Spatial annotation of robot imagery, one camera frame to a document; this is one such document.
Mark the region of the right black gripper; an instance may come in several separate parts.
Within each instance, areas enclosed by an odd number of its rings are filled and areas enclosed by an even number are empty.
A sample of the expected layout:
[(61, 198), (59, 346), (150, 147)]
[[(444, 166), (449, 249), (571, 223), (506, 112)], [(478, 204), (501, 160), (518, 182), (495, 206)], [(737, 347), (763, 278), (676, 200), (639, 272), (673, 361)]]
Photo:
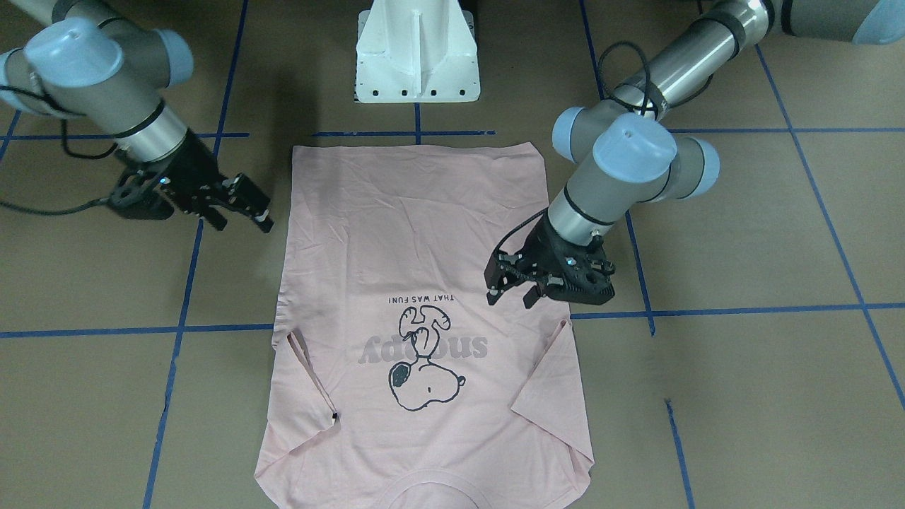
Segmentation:
[(274, 227), (267, 194), (245, 174), (223, 176), (212, 151), (191, 131), (156, 162), (140, 162), (124, 149), (117, 149), (115, 157), (125, 168), (107, 206), (126, 219), (165, 220), (179, 209), (223, 231), (228, 221), (219, 210), (225, 209), (248, 217), (265, 234)]

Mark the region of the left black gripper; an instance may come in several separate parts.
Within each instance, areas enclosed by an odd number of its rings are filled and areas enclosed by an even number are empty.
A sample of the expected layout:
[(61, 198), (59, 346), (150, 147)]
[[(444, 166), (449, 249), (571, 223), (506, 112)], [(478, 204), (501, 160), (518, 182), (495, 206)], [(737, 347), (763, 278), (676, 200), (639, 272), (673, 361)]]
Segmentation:
[[(534, 219), (539, 221), (520, 250), (514, 254), (502, 250), (508, 238)], [(512, 228), (492, 250), (484, 270), (486, 300), (494, 306), (508, 290), (533, 283), (522, 298), (526, 309), (533, 309), (543, 297), (601, 305), (615, 296), (614, 272), (615, 266), (602, 248), (601, 232), (594, 230), (587, 245), (572, 244), (557, 234), (547, 213), (537, 212)]]

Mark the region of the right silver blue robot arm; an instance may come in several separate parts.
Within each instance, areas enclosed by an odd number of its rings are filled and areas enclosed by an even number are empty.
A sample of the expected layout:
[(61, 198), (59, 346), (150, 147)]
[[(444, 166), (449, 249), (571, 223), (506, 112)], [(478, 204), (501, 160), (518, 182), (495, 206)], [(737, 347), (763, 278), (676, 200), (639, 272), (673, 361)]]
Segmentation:
[(89, 119), (124, 164), (109, 196), (87, 203), (131, 220), (165, 220), (175, 210), (217, 230), (223, 210), (262, 232), (274, 225), (269, 197), (244, 174), (226, 177), (216, 157), (160, 95), (185, 83), (194, 57), (178, 33), (146, 30), (103, 1), (16, 1), (42, 24), (25, 46), (2, 54), (2, 100), (61, 122)]

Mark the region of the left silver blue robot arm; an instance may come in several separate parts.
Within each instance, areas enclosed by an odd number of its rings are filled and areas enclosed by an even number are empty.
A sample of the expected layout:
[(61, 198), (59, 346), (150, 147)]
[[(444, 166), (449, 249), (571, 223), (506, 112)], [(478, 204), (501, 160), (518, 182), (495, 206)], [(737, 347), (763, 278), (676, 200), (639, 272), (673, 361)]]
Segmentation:
[(718, 1), (659, 54), (594, 107), (570, 107), (551, 140), (576, 171), (552, 203), (530, 217), (533, 229), (513, 254), (496, 246), (484, 272), (486, 299), (529, 283), (531, 308), (541, 298), (604, 304), (614, 296), (614, 265), (604, 237), (631, 206), (688, 200), (720, 174), (714, 147), (675, 138), (660, 123), (669, 110), (702, 93), (708, 78), (769, 33), (855, 45), (903, 38), (901, 1)]

